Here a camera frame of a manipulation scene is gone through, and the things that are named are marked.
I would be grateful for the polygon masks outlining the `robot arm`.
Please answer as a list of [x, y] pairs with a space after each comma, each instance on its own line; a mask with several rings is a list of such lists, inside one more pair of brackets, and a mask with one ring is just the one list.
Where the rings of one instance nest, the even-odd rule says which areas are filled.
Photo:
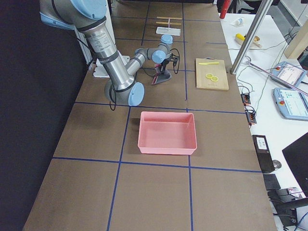
[[106, 27], [106, 1], [41, 0], [39, 3], [43, 23], [61, 29], [77, 29], [84, 34], [110, 78], [104, 93], [111, 103], [137, 106], [142, 102], [145, 89], [136, 81], [135, 74], [147, 60], [155, 63], [156, 74], [152, 84], [171, 79], [166, 65], [169, 62], [177, 63], [180, 59], [172, 53], [171, 35], [162, 35], [156, 48], [137, 49], [135, 56], [126, 64]]

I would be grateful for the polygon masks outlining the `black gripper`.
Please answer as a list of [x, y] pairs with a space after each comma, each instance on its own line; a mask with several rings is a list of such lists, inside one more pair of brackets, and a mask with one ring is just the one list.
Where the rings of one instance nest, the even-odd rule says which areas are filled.
[[171, 55], [161, 63], [160, 72], [165, 72], [166, 66], [169, 63], [172, 63], [173, 71], [178, 72], [179, 66], [180, 66], [179, 61], [180, 61], [180, 56], [174, 55], [173, 53], [171, 53]]

